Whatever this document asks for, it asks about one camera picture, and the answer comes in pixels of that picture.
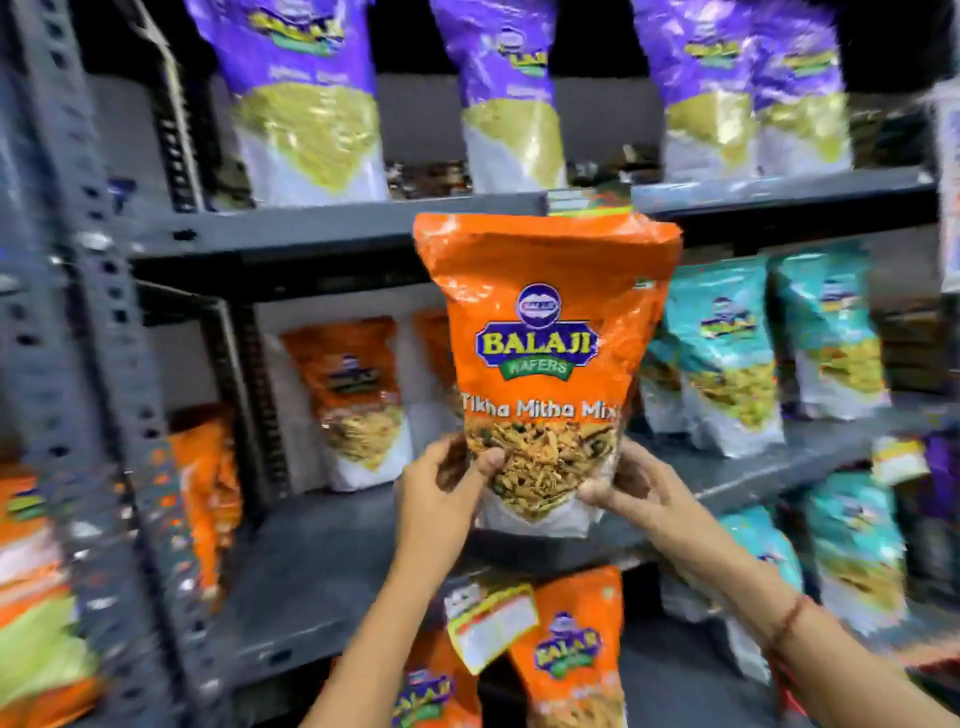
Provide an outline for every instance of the purple bag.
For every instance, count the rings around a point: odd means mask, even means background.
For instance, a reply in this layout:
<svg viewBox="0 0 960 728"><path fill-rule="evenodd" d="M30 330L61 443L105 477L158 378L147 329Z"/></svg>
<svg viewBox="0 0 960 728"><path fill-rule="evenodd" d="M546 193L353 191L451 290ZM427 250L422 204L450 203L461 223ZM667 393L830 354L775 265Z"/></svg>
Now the purple bag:
<svg viewBox="0 0 960 728"><path fill-rule="evenodd" d="M740 0L633 5L636 35L666 111L666 178L755 176L751 6Z"/></svg>
<svg viewBox="0 0 960 728"><path fill-rule="evenodd" d="M754 108L763 173L850 169L847 97L832 10L803 0L765 0L754 11L754 29Z"/></svg>
<svg viewBox="0 0 960 728"><path fill-rule="evenodd" d="M478 193L566 187L547 58L553 0L430 0L460 71L464 137Z"/></svg>
<svg viewBox="0 0 960 728"><path fill-rule="evenodd" d="M213 45L254 198L389 199L367 0L187 0Z"/></svg>

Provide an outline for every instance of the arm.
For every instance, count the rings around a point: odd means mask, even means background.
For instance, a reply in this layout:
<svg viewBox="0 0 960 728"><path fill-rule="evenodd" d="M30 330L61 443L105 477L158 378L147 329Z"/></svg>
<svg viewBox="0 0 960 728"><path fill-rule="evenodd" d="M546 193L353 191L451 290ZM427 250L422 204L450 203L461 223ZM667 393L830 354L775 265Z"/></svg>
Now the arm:
<svg viewBox="0 0 960 728"><path fill-rule="evenodd" d="M394 562L301 728L390 725L403 666L427 605L464 547L477 499L502 466L503 451L488 450L459 484L447 467L456 463L466 463L463 444L442 440L398 481ZM438 484L448 482L455 488L441 490Z"/></svg>
<svg viewBox="0 0 960 728"><path fill-rule="evenodd" d="M643 528L681 572L720 592L758 644L775 638L799 594L755 559L673 469L625 442L615 486L591 481L583 500ZM828 612L807 605L780 645L797 697L826 728L957 728L960 718L873 655Z"/></svg>

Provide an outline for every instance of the green banner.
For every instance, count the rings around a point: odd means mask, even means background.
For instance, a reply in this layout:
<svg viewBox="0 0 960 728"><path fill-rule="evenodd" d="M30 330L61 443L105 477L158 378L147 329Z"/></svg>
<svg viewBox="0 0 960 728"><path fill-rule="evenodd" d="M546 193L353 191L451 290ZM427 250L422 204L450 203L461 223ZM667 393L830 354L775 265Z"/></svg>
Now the green banner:
<svg viewBox="0 0 960 728"><path fill-rule="evenodd" d="M549 354L523 356L500 364L500 374L504 379L516 379L518 376L546 375L567 381L573 374L573 364Z"/></svg>

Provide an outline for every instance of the metal rack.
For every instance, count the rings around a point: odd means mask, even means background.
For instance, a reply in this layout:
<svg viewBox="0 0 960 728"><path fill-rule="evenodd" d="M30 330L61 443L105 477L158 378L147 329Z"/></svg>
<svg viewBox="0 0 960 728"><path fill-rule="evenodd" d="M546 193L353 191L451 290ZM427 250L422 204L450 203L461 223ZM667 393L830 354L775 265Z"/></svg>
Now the metal rack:
<svg viewBox="0 0 960 728"><path fill-rule="evenodd" d="M176 177L177 160L189 150L174 138L176 148L165 149L164 159L179 211L117 218L66 4L11 2L5 25L12 31L15 23L23 65L8 64L8 77L22 80L29 94L10 90L16 105L7 90L0 94L0 215L12 231L0 257L0 367L28 462L51 503L71 584L86 606L83 634L110 678L91 720L229 726L231 690L343 649L382 583L394 542L390 489L291 496L252 305L426 281L410 239L419 212L539 215L551 196L206 212ZM162 131L173 110L159 107ZM633 199L641 211L680 222L688 245L719 236L734 241L739 255L770 241L937 219L936 187L920 168L804 185L644 185ZM249 538L231 558L231 589L216 616L199 599L198 564L166 444L141 311L149 299L183 306L204 321L221 396L239 415ZM647 444L719 513L866 458L878 436L925 433L960 414L937 398L896 405L853 424L789 423L785 446L742 461ZM121 480L122 496L114 487ZM583 541L521 544L476 533L465 566L549 577L644 544L641 533L614 517ZM635 657L637 675L651 671L640 664L645 657Z"/></svg>

